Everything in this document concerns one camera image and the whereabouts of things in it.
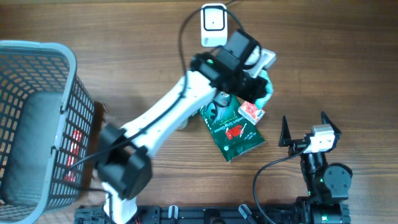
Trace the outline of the green lid jar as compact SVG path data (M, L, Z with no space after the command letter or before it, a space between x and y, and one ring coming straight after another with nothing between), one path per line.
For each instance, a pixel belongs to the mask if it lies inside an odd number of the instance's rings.
M186 128L188 121L189 121L189 119L186 119L185 121L183 121L177 129L182 130L182 129Z

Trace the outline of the teal wipes packet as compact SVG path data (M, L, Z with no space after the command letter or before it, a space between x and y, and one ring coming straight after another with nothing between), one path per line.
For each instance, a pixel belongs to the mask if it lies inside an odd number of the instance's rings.
M257 106L258 109L263 109L263 107L265 107L267 102L270 100L270 98L274 92L274 88L273 88L271 79L268 76L268 72L266 70L262 70L262 72L259 74L259 76L264 78L265 80L267 80L267 84L265 87L265 90L266 90L265 97L260 98L260 99L256 100L256 102L255 102L255 105Z

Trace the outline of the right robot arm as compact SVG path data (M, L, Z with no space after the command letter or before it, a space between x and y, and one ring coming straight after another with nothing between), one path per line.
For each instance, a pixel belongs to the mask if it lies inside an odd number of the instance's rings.
M286 117L282 118L280 147L288 147L290 156L300 157L300 168L308 196L297 197L291 205L291 223L351 223L348 205L353 171L342 163L328 163L342 132L321 112L322 124L312 127L302 139L292 139Z

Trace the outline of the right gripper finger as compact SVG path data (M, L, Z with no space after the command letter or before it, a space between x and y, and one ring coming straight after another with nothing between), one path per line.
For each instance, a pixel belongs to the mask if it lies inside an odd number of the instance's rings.
M287 123L286 116L283 116L282 117L282 129L281 129L281 133L280 133L278 146L279 147L287 147L290 145L292 145L292 138L290 135L289 126Z
M321 121L323 124L329 124L332 127L335 136L342 135L341 130L337 128L337 126L329 119L329 117L326 115L324 111L321 112Z

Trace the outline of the green 3M gloves pack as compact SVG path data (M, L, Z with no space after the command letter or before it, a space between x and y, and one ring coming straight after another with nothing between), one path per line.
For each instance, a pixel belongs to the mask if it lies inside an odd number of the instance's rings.
M199 110L217 148L228 162L266 142L255 125L238 113L240 106L234 95L221 91Z

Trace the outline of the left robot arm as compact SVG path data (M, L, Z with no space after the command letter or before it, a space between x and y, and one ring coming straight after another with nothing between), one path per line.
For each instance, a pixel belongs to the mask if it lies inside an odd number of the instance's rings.
M152 178L152 160L167 138L220 92L254 103L267 95L261 72L276 54L238 29L217 53L195 54L177 84L140 117L101 132L95 169L108 199L105 212L115 223L137 213L136 197Z

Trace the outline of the red white small packet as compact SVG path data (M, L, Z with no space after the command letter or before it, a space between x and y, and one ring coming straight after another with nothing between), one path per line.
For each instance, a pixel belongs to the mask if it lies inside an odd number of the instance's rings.
M264 110L247 101L238 108L238 113L253 125L256 125L265 115Z

